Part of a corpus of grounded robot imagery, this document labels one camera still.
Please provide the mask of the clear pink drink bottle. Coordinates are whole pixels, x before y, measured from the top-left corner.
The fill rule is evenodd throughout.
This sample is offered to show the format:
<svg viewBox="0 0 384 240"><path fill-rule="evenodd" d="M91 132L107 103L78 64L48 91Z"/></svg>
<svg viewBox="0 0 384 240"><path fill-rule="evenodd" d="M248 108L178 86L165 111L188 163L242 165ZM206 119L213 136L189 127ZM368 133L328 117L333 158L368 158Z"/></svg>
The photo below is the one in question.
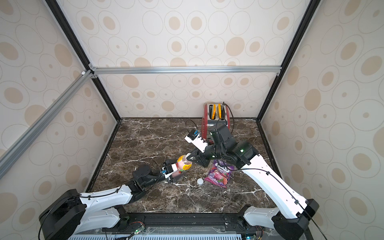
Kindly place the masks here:
<svg viewBox="0 0 384 240"><path fill-rule="evenodd" d="M176 162L176 165L177 165L177 168L178 170L172 174L172 177L175 178L179 175L181 175L184 171L187 171L191 168L193 162L187 160L187 157L190 155L191 153L188 153L186 155L182 155L178 158L177 162Z"/></svg>

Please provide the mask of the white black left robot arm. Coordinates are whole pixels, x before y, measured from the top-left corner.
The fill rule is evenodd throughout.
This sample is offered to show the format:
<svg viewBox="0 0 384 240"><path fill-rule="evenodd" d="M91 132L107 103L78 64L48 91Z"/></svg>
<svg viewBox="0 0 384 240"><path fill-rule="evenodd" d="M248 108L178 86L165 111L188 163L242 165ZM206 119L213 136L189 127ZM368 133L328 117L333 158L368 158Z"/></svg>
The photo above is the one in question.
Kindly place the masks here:
<svg viewBox="0 0 384 240"><path fill-rule="evenodd" d="M178 171L177 164L166 165L159 173L142 165L119 187L93 193L68 190L40 214L38 239L66 240L75 233L114 228L125 215L118 206L140 200L152 186L171 180Z"/></svg>

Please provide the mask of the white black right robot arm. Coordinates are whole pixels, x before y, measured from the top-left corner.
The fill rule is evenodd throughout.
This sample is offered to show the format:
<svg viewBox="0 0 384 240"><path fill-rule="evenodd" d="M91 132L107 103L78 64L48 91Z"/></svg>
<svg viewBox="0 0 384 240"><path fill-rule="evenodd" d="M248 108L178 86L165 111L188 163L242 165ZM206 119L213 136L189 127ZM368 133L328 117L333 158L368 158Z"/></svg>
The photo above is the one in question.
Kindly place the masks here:
<svg viewBox="0 0 384 240"><path fill-rule="evenodd" d="M294 191L270 168L251 143L236 140L225 123L211 126L209 132L213 140L211 145L197 130L191 130L186 135L186 141L195 146L187 159L203 167L207 167L210 161L220 160L223 166L233 165L248 175L272 199L276 207L247 207L241 217L246 226L274 229L285 240L298 240L307 230L319 204Z"/></svg>

